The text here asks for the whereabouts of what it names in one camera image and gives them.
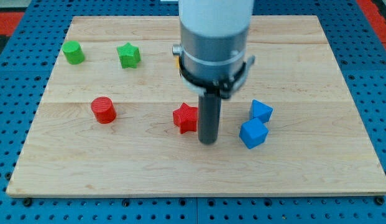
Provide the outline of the yellow block behind arm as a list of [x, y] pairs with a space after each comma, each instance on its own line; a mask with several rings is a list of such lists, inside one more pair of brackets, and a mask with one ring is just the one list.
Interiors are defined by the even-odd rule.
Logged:
[[180, 69], [180, 58], [179, 57], [175, 58], [175, 63], [176, 63], [177, 69]]

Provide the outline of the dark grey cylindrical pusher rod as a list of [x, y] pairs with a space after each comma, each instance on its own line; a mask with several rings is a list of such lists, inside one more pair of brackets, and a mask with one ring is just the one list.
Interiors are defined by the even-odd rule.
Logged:
[[221, 99], [216, 95], [200, 96], [198, 100], [198, 139], [213, 144], [218, 138]]

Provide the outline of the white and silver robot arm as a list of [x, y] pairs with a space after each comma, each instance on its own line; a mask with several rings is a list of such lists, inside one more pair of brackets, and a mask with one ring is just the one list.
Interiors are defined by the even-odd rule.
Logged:
[[180, 43], [172, 47], [184, 84], [198, 94], [198, 139], [218, 138], [222, 100], [245, 83], [253, 0], [180, 0]]

